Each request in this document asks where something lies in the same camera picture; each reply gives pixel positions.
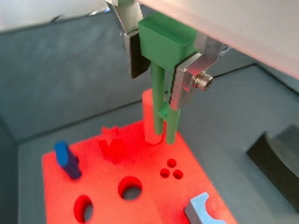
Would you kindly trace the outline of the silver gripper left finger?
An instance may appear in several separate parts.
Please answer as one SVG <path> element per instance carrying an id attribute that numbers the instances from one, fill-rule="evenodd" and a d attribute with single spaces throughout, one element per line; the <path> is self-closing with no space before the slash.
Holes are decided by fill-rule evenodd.
<path id="1" fill-rule="evenodd" d="M 150 60 L 142 55 L 138 23 L 143 12 L 136 0 L 106 0 L 120 29 L 124 48 L 128 54 L 128 70 L 131 78 L 136 78 L 150 67 Z"/>

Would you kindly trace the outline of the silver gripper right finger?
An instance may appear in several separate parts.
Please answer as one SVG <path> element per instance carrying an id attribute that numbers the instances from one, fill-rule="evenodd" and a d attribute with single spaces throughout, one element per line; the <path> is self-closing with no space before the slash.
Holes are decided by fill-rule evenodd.
<path id="1" fill-rule="evenodd" d="M 174 72 L 170 106 L 175 111 L 191 99 L 194 89 L 206 91 L 210 88 L 212 76 L 207 70 L 231 50 L 230 46 L 202 32 L 196 34 L 194 46 L 198 52 L 178 65 Z"/>

